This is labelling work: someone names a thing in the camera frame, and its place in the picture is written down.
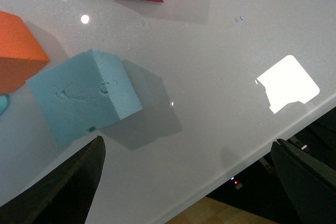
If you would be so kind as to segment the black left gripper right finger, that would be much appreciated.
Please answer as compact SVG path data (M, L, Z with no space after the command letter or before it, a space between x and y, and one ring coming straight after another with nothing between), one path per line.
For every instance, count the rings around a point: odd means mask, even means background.
M335 170L283 139L270 153L302 223L335 223Z

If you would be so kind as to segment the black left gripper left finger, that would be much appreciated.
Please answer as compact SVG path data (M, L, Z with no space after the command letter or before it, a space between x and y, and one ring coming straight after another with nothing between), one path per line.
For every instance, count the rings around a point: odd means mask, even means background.
M49 174L1 206L1 223L85 223L106 146L97 136Z

